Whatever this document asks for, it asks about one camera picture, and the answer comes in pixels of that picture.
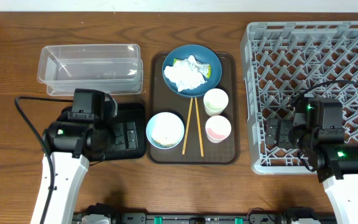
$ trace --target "wooden chopstick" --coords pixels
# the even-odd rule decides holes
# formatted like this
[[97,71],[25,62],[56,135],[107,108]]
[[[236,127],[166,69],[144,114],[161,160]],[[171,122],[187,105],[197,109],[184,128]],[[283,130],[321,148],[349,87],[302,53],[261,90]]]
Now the wooden chopstick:
[[197,114],[198,139],[200,140],[201,157],[204,157],[203,138],[201,137],[200,115],[198,114],[197,98],[196,98],[196,114]]
[[183,142],[183,150],[181,152],[182,155],[184,155],[186,152],[187,134],[189,133],[189,123],[190,123],[192,107],[193,107],[193,97],[191,97],[190,99],[189,115],[187,116],[187,124],[186,124],[186,132],[185,132],[185,141]]

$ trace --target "blue plate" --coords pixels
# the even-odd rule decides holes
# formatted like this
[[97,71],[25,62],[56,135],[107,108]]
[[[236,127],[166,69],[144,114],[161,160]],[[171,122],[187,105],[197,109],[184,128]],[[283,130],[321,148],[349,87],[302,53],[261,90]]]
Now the blue plate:
[[[183,90],[179,93],[176,84],[165,77],[164,70],[166,66],[173,66],[173,59],[176,58],[183,60],[188,58],[190,55],[194,55],[198,62],[210,64],[211,76],[210,78],[204,77],[206,83],[200,85],[194,90]],[[172,50],[171,53],[168,54],[162,65],[162,74],[167,86],[175,93],[185,97],[198,97],[203,96],[208,90],[215,88],[221,81],[222,64],[218,59],[218,56],[216,56],[212,50],[200,45],[184,45]]]

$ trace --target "black tray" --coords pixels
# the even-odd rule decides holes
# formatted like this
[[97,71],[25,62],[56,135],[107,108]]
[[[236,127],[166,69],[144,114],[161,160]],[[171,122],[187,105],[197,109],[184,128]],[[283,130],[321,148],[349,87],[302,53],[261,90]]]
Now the black tray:
[[[168,54],[169,52],[161,52],[154,57],[152,62],[150,117],[160,112],[172,112],[178,115],[182,119],[183,124],[186,125],[190,98],[185,98],[174,93],[165,84],[162,77],[162,64]],[[151,161],[158,164],[231,164],[239,157],[236,63],[230,54],[218,52],[216,55],[219,57],[223,69],[222,79],[217,88],[224,90],[229,95],[229,104],[221,114],[232,125],[229,137],[217,144],[211,143],[208,140],[205,132],[205,123],[210,116],[205,113],[203,97],[199,97],[197,100],[200,112],[204,157],[201,157],[200,153],[195,100],[193,100],[186,154],[182,155],[183,140],[171,149],[158,149],[148,142],[147,155]]]

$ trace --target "green indicator light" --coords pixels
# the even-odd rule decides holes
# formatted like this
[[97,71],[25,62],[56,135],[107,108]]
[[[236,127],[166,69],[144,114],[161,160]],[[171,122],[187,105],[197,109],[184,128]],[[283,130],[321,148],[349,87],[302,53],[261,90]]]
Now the green indicator light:
[[338,152],[338,156],[339,156],[339,157],[344,157],[345,154],[344,154],[343,152]]

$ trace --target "white plastic basket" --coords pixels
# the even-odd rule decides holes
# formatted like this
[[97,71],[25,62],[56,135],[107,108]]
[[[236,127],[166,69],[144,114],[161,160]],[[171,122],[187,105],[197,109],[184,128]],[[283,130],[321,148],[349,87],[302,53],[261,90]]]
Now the white plastic basket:
[[[250,23],[241,41],[241,61],[252,170],[310,174],[296,157],[297,149],[266,147],[266,119],[292,118],[290,97],[317,83],[358,82],[358,21]],[[358,142],[358,88],[333,84],[312,93],[343,103],[346,141]]]

